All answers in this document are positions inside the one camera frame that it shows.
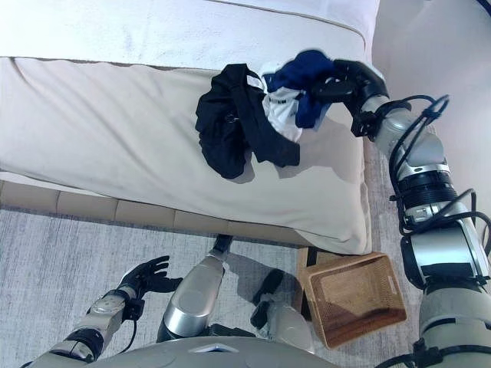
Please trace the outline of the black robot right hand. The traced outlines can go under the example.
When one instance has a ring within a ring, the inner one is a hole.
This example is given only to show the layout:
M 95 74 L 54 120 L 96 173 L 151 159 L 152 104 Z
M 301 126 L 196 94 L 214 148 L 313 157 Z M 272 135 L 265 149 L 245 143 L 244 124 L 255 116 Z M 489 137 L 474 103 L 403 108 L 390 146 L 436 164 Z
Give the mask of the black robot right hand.
M 322 103 L 343 103 L 352 116 L 361 112 L 372 97 L 389 97 L 386 85 L 371 68 L 360 61 L 335 59 L 331 77 L 318 79 L 310 89 Z

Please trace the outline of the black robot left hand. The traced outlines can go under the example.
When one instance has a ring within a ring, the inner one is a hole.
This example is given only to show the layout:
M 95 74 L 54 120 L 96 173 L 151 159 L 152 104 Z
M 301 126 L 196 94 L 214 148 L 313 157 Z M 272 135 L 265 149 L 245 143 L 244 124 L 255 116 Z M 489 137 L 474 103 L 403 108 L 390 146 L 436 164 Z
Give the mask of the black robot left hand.
M 154 258 L 139 264 L 128 271 L 118 285 L 118 289 L 132 289 L 136 299 L 142 299 L 148 292 L 174 292 L 183 278 L 168 278 L 169 255 Z

